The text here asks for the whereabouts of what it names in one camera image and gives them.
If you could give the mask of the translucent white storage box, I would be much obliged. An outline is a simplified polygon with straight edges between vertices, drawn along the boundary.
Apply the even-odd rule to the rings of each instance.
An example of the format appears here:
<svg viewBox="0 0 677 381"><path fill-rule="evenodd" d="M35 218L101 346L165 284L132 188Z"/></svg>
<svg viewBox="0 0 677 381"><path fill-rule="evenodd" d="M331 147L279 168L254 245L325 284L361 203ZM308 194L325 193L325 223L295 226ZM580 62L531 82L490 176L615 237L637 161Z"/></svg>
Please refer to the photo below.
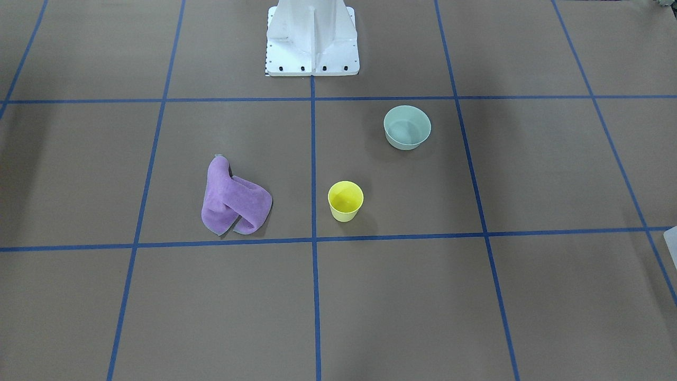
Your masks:
<svg viewBox="0 0 677 381"><path fill-rule="evenodd" d="M663 232L663 239L668 248L669 254L672 258L674 268L677 265L677 227L673 226L667 231Z"/></svg>

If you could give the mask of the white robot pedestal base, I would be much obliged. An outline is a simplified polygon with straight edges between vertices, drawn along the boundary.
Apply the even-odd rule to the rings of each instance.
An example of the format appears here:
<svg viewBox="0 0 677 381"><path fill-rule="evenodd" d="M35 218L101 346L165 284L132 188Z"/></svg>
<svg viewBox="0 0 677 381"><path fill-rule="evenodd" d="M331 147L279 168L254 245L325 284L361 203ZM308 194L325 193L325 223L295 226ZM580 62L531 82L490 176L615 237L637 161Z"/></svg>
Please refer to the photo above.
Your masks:
<svg viewBox="0 0 677 381"><path fill-rule="evenodd" d="M343 1L279 1L268 9L264 72L271 77L360 72L355 10Z"/></svg>

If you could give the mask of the light green bowl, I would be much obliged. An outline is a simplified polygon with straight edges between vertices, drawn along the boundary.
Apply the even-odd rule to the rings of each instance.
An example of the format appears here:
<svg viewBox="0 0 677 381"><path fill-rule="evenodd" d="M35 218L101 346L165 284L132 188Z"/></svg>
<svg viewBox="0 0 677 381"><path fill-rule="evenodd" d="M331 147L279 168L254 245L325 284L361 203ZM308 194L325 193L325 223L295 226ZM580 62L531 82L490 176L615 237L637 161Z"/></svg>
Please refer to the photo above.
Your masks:
<svg viewBox="0 0 677 381"><path fill-rule="evenodd" d="M432 132L428 115L411 105L399 105L383 118L387 142L398 150L413 150L423 144Z"/></svg>

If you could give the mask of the yellow plastic cup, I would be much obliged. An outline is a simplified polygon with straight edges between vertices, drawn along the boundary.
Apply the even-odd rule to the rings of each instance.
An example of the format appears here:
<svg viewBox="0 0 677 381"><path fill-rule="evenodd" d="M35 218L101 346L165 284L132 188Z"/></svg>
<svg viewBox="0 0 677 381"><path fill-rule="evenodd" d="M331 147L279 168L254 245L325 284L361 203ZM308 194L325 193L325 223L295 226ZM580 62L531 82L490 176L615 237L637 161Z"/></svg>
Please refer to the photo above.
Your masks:
<svg viewBox="0 0 677 381"><path fill-rule="evenodd" d="M334 183L328 191L328 204L332 217L338 222L354 219L364 202L362 188L351 181Z"/></svg>

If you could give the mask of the purple microfiber cloth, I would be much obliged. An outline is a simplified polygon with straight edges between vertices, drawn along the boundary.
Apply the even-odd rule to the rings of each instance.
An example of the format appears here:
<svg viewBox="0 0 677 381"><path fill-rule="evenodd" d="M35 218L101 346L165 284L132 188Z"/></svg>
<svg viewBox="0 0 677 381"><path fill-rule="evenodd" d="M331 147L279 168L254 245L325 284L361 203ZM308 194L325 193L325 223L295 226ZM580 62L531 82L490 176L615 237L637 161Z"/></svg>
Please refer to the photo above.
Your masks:
<svg viewBox="0 0 677 381"><path fill-rule="evenodd" d="M230 162L215 155L206 174L201 219L207 229L222 236L230 229L249 235L268 219L273 205L271 194L256 183L231 173Z"/></svg>

